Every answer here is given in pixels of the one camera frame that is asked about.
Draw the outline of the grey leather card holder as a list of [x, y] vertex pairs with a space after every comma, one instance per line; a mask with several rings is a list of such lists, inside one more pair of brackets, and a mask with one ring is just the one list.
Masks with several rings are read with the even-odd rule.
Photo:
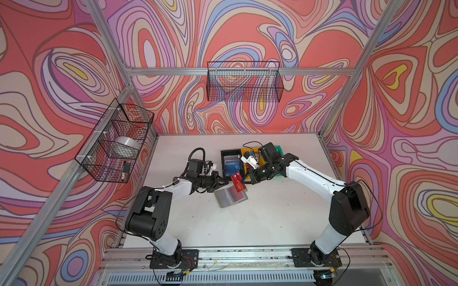
[[235, 186], [218, 189], [214, 194], [222, 209], [248, 200], [245, 191], [238, 192]]

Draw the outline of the red VIP card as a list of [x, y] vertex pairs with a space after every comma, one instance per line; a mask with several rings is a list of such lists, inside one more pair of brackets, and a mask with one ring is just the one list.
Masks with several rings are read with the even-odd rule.
[[237, 192], [240, 193], [242, 191], [246, 190], [246, 186], [243, 183], [243, 178], [239, 172], [235, 173], [234, 175], [231, 176], [231, 180], [234, 184], [234, 187], [236, 188]]

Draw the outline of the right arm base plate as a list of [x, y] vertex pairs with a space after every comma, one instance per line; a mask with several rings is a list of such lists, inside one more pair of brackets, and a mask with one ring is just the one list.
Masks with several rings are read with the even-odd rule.
[[297, 268], [328, 267], [337, 269], [342, 266], [338, 249], [333, 250], [330, 254], [323, 254], [315, 247], [312, 249], [295, 248], [291, 249], [291, 254], [287, 258], [292, 259]]

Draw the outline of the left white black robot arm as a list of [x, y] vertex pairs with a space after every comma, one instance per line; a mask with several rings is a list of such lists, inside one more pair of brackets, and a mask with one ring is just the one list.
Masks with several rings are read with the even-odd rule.
[[215, 170], [210, 175], [193, 172], [190, 176], [177, 177], [162, 188], [143, 187], [126, 216], [124, 230], [147, 239], [160, 254], [173, 256], [180, 242], [167, 231], [172, 204], [200, 189], [213, 193], [228, 184]]

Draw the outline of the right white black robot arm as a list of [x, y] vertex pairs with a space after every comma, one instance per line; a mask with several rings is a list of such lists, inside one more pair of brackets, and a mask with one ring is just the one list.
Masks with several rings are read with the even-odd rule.
[[309, 254], [315, 264], [322, 263], [370, 216], [367, 199], [358, 182], [346, 183], [315, 170], [291, 153], [281, 155], [272, 143], [259, 149], [264, 164], [249, 152], [240, 160], [250, 165], [244, 184], [255, 185], [277, 175], [299, 182], [330, 204], [329, 223], [310, 245]]

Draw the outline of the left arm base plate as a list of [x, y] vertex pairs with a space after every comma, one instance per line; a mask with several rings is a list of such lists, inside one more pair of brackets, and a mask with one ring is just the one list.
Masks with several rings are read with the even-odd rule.
[[194, 269], [198, 267], [199, 250], [185, 249], [178, 251], [172, 256], [167, 256], [156, 250], [147, 255], [146, 259], [150, 262], [150, 269]]

